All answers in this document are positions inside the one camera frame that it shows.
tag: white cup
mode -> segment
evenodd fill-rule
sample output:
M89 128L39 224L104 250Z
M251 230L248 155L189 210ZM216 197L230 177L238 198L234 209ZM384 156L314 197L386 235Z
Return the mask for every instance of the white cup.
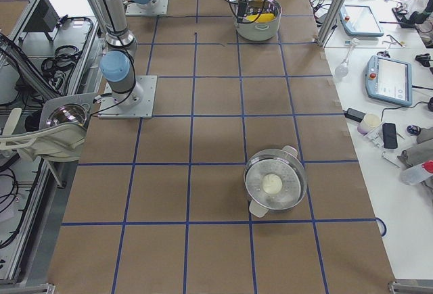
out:
M375 114L365 114L363 120L358 125L358 132L367 134L380 125L380 118Z

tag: blue framed device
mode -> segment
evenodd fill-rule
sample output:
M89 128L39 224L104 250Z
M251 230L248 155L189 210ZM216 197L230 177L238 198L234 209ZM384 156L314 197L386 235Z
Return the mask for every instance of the blue framed device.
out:
M340 19L349 36L381 37L382 27L368 5L343 5Z
M412 105L411 64L382 56L372 56L365 70L369 97L409 107Z

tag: white table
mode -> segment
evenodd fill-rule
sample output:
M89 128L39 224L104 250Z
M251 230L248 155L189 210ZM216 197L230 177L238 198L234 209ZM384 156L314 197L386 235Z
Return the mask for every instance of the white table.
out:
M348 0L347 4L349 3L370 5L379 20L395 21L390 11L395 3L391 1ZM351 39L340 26L325 48L332 72L348 51L344 42ZM380 116L385 107L396 107L391 103L370 99L365 91L365 66L372 55L386 47L382 44L382 40L384 38L389 40L386 37L387 34L405 42L404 49L393 45L389 52L393 59L412 64L413 84L433 88L432 73L414 60L417 54L429 53L416 31L401 29L395 24L384 24L384 29L385 37L361 41L350 59L348 76L336 84L344 109L351 107ZM431 97L433 97L433 91L414 89L413 104L418 101L428 101ZM398 137L398 149L385 150L375 147L371 141L357 131L356 122L347 120L347 123L375 215L385 221L388 228L383 241L395 277L397 279L433 279L432 193L421 185L403 184L398 179L402 169L382 158L382 153L386 151L387 157L398 162L396 156L402 150L416 144L415 137L405 131L407 125L432 127L433 112L428 111L425 104L419 104L413 109L385 111L384 121L395 123L397 132L404 136L405 139Z

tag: white mounting plate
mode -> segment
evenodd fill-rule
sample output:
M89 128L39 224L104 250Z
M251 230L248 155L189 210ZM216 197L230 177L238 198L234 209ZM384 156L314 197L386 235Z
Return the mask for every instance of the white mounting plate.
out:
M131 3L127 7L126 15L130 17L154 17L166 16L168 11L168 0L159 0L155 6L149 6L147 9L140 8L136 3Z
M154 100L156 91L157 76L137 76L137 84L143 89L142 100L135 106L129 109L122 109L119 106L104 110L98 113L98 117L102 119L124 119L124 118L151 118L154 110ZM110 86L106 85L105 93L111 93ZM113 97L102 99L101 109L109 108L115 104Z

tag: bottle with red cap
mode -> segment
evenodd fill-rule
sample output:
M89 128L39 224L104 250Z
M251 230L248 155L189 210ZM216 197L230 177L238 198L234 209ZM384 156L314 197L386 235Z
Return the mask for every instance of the bottle with red cap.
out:
M433 176L433 160L417 164L400 173L401 181L408 185L416 185L431 176Z

